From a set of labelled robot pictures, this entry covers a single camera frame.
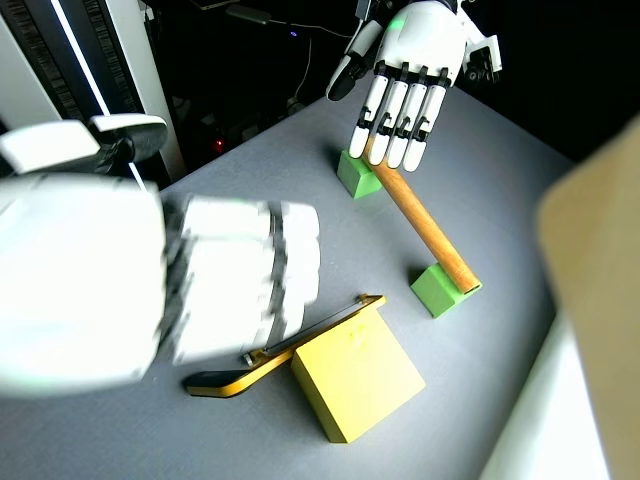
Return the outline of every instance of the yellow cube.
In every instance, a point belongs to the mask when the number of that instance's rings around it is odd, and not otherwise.
[[[373,308],[299,347],[292,368],[334,443],[351,443],[425,386]]]

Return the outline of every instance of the table surface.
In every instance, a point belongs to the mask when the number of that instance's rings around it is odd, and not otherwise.
[[[160,355],[141,383],[0,401],[5,480],[477,478],[554,317],[534,240],[542,192],[569,162],[453,89],[407,175],[484,283],[433,320],[409,288],[434,259],[386,192],[353,201],[335,175],[368,81],[319,100],[170,187],[314,205],[320,294],[305,324],[360,293],[380,309],[427,388],[351,445],[330,444],[289,367],[229,400],[192,398]]]

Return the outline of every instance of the white light strip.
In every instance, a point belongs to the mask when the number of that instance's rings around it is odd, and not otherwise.
[[[71,48],[73,49],[73,53],[76,55],[78,59],[78,63],[80,64],[80,68],[84,72],[84,76],[87,78],[87,82],[89,82],[89,86],[91,87],[91,91],[93,95],[96,97],[98,101],[98,105],[100,106],[100,110],[102,110],[103,115],[110,115],[109,109],[107,108],[107,104],[102,98],[102,94],[100,93],[100,89],[98,88],[98,84],[93,78],[93,74],[91,73],[91,69],[89,69],[89,65],[84,58],[82,50],[80,49],[80,45],[78,45],[78,41],[76,40],[76,36],[73,34],[73,30],[71,30],[71,25],[69,25],[69,21],[67,20],[67,16],[64,14],[64,10],[62,10],[62,5],[60,5],[60,0],[51,0],[51,5],[53,5],[53,9],[58,16],[58,20],[60,21],[60,25],[62,25],[62,29],[64,30],[69,43],[71,44]]]
[[[140,176],[140,172],[138,172],[138,169],[136,168],[136,166],[133,164],[133,162],[129,162],[129,168],[131,169],[131,173],[133,173],[133,178],[136,179],[136,182],[138,182],[138,186],[143,190],[143,191],[147,191],[147,187],[144,186],[144,182],[142,181],[142,177]]]

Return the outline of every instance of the green cube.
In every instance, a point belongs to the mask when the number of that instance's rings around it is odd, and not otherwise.
[[[449,278],[449,275],[447,275],[447,272],[443,270],[439,263],[436,263],[427,268],[413,282],[411,290],[431,312],[433,318],[436,318],[473,295],[481,287],[482,284],[468,293],[460,292]]]
[[[382,184],[376,174],[360,158],[352,158],[346,151],[340,155],[338,178],[353,198],[377,192]]]

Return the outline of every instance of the wooden dowel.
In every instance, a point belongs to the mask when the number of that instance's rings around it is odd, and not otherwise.
[[[369,151],[370,143],[371,142],[367,145],[365,155]],[[368,165],[376,174],[380,183],[382,183],[387,192],[389,192],[389,195],[396,205],[398,205],[404,216],[407,217],[409,223],[411,223],[418,235],[420,235],[420,238],[422,238],[427,248],[431,250],[433,256],[436,257],[436,260],[438,260],[444,271],[447,272],[449,278],[456,284],[458,290],[467,293],[479,287],[480,281],[478,278],[462,259],[398,170],[387,166],[386,157],[380,165],[376,166],[369,163]]]

